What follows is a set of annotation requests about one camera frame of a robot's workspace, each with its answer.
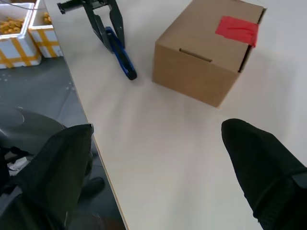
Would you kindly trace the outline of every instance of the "blue clamp handle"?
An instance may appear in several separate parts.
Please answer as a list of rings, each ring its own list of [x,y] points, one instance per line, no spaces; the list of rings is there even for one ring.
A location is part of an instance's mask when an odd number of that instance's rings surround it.
[[[136,79],[137,73],[135,71],[135,68],[133,67],[132,62],[130,61],[126,53],[125,48],[123,47],[120,40],[117,38],[117,36],[115,35],[114,31],[112,30],[110,26],[106,27],[106,34],[110,41],[112,51],[117,57],[122,70],[125,72],[129,80]]]

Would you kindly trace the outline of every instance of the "box flap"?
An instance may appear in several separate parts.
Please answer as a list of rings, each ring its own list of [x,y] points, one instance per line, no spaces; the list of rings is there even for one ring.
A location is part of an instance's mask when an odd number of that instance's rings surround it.
[[[227,39],[215,31],[223,16],[259,23],[264,12],[261,6],[239,0],[194,0],[157,43],[238,72],[242,70],[246,53],[249,53],[249,45]]]

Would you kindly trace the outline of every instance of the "red tape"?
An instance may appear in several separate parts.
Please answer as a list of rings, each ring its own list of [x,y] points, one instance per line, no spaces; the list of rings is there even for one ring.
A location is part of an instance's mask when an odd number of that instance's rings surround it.
[[[259,25],[238,18],[223,16],[215,33],[225,38],[247,43],[253,47],[257,43]]]

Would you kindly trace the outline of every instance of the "gray floor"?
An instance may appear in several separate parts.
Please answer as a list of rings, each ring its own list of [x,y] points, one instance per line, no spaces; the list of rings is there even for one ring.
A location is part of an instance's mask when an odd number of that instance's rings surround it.
[[[62,57],[43,59],[38,66],[0,69],[0,104],[43,114],[67,127],[87,123]],[[121,221],[95,146],[92,146],[92,152],[91,177],[103,177],[106,187],[92,200],[79,204],[78,211]]]

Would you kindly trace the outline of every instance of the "white container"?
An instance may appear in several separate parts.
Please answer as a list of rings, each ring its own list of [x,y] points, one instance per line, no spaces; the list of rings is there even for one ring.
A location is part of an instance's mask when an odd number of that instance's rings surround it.
[[[34,9],[44,8],[46,8],[44,0],[37,0]],[[29,32],[44,57],[55,58],[63,56],[53,26],[44,24],[44,13],[46,11],[38,10],[33,12]]]
[[[0,35],[0,69],[38,65],[42,59],[27,30],[32,10],[21,9],[14,5],[28,9],[34,7],[34,3],[0,4],[0,21],[6,21],[6,17],[24,18],[24,24],[19,34]]]

